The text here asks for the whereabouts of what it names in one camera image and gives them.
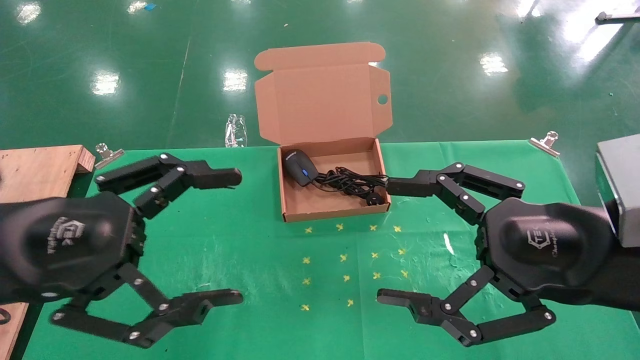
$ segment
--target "open cardboard box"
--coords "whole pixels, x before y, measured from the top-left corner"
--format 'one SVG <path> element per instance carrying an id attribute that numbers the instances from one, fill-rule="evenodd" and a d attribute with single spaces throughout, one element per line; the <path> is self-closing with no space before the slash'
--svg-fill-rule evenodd
<path id="1" fill-rule="evenodd" d="M 269 49 L 255 58 L 259 70 L 272 70 L 255 82 L 260 135 L 280 144 L 278 172 L 286 222 L 384 213 L 387 201 L 367 206 L 359 197 L 302 187 L 286 174 L 282 154 L 304 151 L 318 171 L 342 166 L 363 175 L 384 174 L 376 136 L 392 124 L 390 77 L 369 65 L 382 61 L 378 44 L 359 42 Z"/>

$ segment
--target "green floor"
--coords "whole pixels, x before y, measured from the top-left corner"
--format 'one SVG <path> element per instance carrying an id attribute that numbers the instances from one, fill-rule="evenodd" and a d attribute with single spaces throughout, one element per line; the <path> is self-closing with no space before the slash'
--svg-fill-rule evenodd
<path id="1" fill-rule="evenodd" d="M 392 75 L 384 142 L 555 130 L 580 199 L 594 204 L 595 143 L 640 132 L 640 27 L 593 19 L 632 3 L 157 0 L 148 12 L 130 0 L 2 0 L 0 148 L 219 147 L 229 113 L 247 118 L 250 145 L 267 145 L 255 55 L 371 41 Z"/>

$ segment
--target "computer mouse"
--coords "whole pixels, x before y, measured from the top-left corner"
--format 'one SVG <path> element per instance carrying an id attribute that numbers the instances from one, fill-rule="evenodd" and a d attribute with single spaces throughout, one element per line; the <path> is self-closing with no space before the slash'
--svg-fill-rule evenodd
<path id="1" fill-rule="evenodd" d="M 301 150 L 287 151 L 284 154 L 284 167 L 300 186 L 309 185 L 318 177 L 316 166 Z"/>

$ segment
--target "robotic hand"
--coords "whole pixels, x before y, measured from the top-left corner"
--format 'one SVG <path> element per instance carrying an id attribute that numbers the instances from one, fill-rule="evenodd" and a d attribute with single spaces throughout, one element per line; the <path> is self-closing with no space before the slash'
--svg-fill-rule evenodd
<path id="1" fill-rule="evenodd" d="M 463 188 L 502 202 L 484 212 Z M 389 178 L 389 194 L 435 195 L 467 223 L 477 225 L 476 258 L 481 266 L 445 299 L 380 289 L 378 302 L 407 307 L 417 323 L 441 326 L 466 347 L 553 324 L 555 314 L 540 299 L 640 311 L 640 248 L 621 244 L 618 196 L 605 199 L 603 208 L 537 205 L 520 200 L 524 188 L 523 182 L 462 163 L 439 171 L 420 170 L 411 179 Z M 487 284 L 521 303 L 525 313 L 477 325 L 468 321 L 460 309 Z"/>
<path id="2" fill-rule="evenodd" d="M 117 195 L 155 181 L 134 207 Z M 96 177 L 94 197 L 0 204 L 0 304 L 71 298 L 51 315 L 53 324 L 142 348 L 174 327 L 201 324 L 211 308 L 242 303 L 243 296 L 225 289 L 166 298 L 138 270 L 143 218 L 191 186 L 229 188 L 241 181 L 238 169 L 213 170 L 206 161 L 161 154 Z M 124 283 L 152 308 L 144 320 L 130 326 L 87 313 L 91 301 Z"/>

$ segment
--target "box flap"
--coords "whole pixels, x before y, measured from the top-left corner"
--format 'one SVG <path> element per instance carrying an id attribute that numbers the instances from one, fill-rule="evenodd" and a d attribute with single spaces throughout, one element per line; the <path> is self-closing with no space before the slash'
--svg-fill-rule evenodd
<path id="1" fill-rule="evenodd" d="M 260 135 L 280 145 L 375 137 L 392 124 L 385 50 L 359 42 L 269 49 L 255 83 Z"/>

